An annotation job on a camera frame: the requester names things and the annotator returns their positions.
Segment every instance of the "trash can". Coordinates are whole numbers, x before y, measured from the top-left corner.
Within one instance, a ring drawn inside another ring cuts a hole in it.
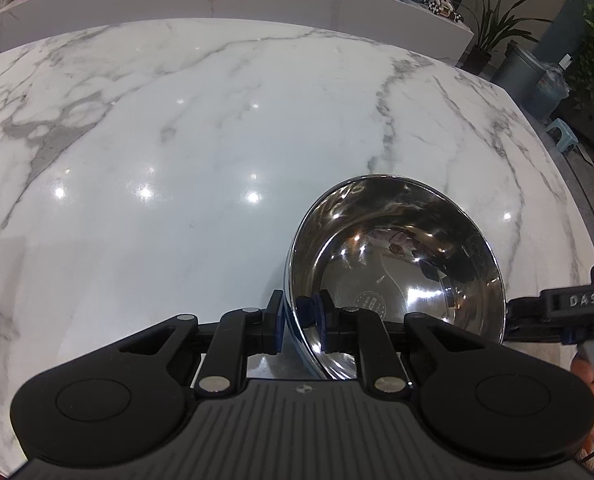
[[[490,82],[506,90],[512,100],[520,105],[545,72],[546,68],[539,60],[513,40],[508,43],[506,59]]]

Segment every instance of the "das logo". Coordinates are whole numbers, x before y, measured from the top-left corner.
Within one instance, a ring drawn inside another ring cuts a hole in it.
[[[578,304],[581,305],[594,305],[594,292],[592,294],[582,294],[581,297],[572,295],[570,296],[570,306],[577,306]]]

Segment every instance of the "plant pot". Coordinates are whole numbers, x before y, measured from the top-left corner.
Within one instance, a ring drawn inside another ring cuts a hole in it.
[[[490,61],[490,58],[490,54],[482,52],[474,46],[466,60],[463,62],[461,69],[470,72],[471,74],[479,75]]]

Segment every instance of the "round screw head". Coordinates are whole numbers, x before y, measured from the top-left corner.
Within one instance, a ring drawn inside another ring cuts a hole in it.
[[[230,387],[230,381],[220,375],[209,375],[199,381],[199,387],[206,392],[216,394],[227,390]]]
[[[302,395],[310,393],[313,389],[314,388],[312,386],[306,383],[300,384],[295,388],[295,390]]]
[[[406,382],[398,377],[380,377],[375,381],[375,388],[386,394],[396,394],[406,387]]]

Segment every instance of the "metal bolt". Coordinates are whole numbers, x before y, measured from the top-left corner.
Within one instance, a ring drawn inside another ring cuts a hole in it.
[[[375,381],[375,388],[386,394],[396,394],[406,387],[406,382],[398,377],[380,377]]]
[[[230,381],[220,375],[209,375],[199,381],[199,387],[206,392],[214,394],[227,390],[230,387]]]

